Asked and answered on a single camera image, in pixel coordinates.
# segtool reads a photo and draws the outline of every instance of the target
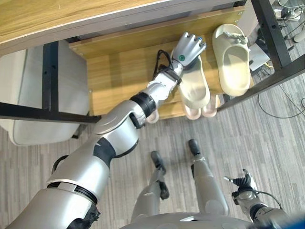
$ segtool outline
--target slipper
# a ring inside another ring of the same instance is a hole
[[[151,113],[150,116],[146,118],[146,121],[150,124],[156,123],[159,120],[159,112],[156,109],[154,112]]]
[[[233,24],[219,26],[213,34],[213,49],[223,91],[231,96],[243,95],[250,86],[248,39]]]
[[[201,114],[204,117],[212,118],[216,115],[218,108],[218,95],[212,95],[207,106],[201,109]]]
[[[183,105],[185,116],[190,120],[196,120],[201,116],[201,109],[192,109]]]
[[[179,91],[184,105],[191,109],[201,109],[206,106],[210,101],[210,90],[200,56],[191,69],[182,72],[181,78]]]

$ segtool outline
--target gray carpet floor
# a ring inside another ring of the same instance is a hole
[[[304,53],[305,42],[297,44],[291,56],[295,59]],[[301,108],[305,76],[284,83],[283,88]],[[262,93],[261,104],[278,116],[298,112],[279,87]],[[77,149],[91,131],[92,126],[88,126],[80,139],[62,143],[17,147],[10,142],[8,133],[0,129],[0,228],[12,222],[36,192],[45,187],[54,161]],[[111,164],[109,184],[98,204],[102,215],[94,229],[116,229],[130,222],[135,200],[153,172],[149,157],[152,150],[159,150],[168,171],[165,181],[171,196],[161,202],[161,213],[198,211],[190,169],[192,157],[186,145],[190,138],[198,140],[225,194],[230,216],[246,220],[231,199],[236,187],[222,177],[241,175],[242,168],[253,174],[260,190],[274,194],[288,214],[305,211],[305,115],[276,119],[263,113],[257,98],[253,98],[210,119],[161,120],[141,129],[139,135],[136,149]],[[276,207],[270,197],[261,198]]]

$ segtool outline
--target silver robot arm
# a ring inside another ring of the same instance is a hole
[[[113,158],[131,152],[138,128],[178,84],[186,69],[205,49],[201,39],[187,32],[179,40],[172,68],[161,71],[146,89],[113,108],[92,135],[69,155],[8,229],[87,229],[98,219],[96,204],[108,182]]]
[[[243,169],[243,178],[224,177],[225,180],[234,183],[239,188],[232,193],[233,201],[239,205],[243,213],[254,223],[257,228],[282,228],[290,222],[288,215],[279,208],[271,208],[263,203],[259,197],[256,183],[251,174]]]

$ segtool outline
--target black metal leg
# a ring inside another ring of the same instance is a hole
[[[43,46],[42,109],[58,111],[58,42]]]
[[[305,54],[300,56],[295,61],[283,67],[281,70],[276,71],[273,75],[270,75],[268,78],[259,82],[252,88],[250,88],[244,95],[235,97],[230,101],[224,103],[218,108],[218,111],[224,110],[231,106],[234,106],[238,103],[241,103],[244,100],[247,100],[255,95],[258,95],[261,92],[264,92],[274,86],[277,86],[281,83],[284,83],[287,80],[305,73]]]
[[[291,62],[280,27],[268,0],[251,0],[275,70]]]
[[[100,116],[59,112],[58,47],[58,42],[43,46],[42,109],[0,103],[0,118],[78,124],[96,123],[100,120]]]
[[[0,103],[0,118],[27,121],[61,122],[61,123],[96,123],[100,116],[86,116],[57,111],[46,111],[39,108]]]

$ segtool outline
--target power strip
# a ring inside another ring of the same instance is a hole
[[[295,10],[289,10],[288,11],[288,18],[285,18],[285,21],[298,21],[301,19],[301,12],[302,10],[300,8],[297,8]],[[283,20],[282,18],[282,10],[274,9],[274,14],[277,20]]]

